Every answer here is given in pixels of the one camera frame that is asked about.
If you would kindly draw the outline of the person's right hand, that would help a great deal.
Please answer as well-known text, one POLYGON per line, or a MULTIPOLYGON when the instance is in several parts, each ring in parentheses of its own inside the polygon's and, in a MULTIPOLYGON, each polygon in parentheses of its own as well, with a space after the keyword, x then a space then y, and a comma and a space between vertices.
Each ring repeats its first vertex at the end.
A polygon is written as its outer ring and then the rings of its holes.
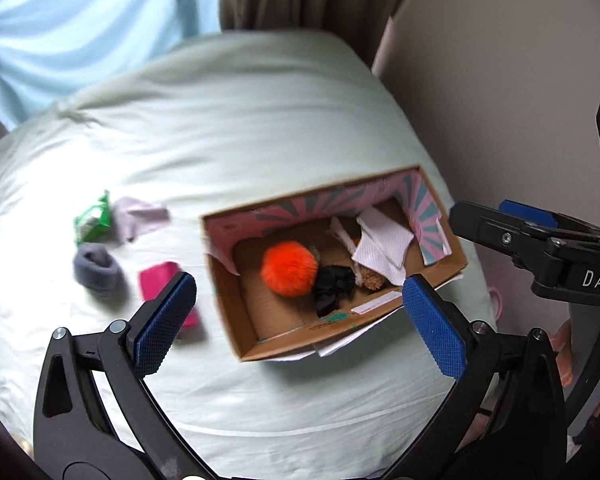
POLYGON ((579 326, 579 332, 589 328, 594 321, 593 315, 600 314, 600 309, 570 304, 569 318, 559 327, 550 340, 552 348, 557 352, 556 363, 562 386, 567 388, 573 382, 573 341, 574 326, 579 326))

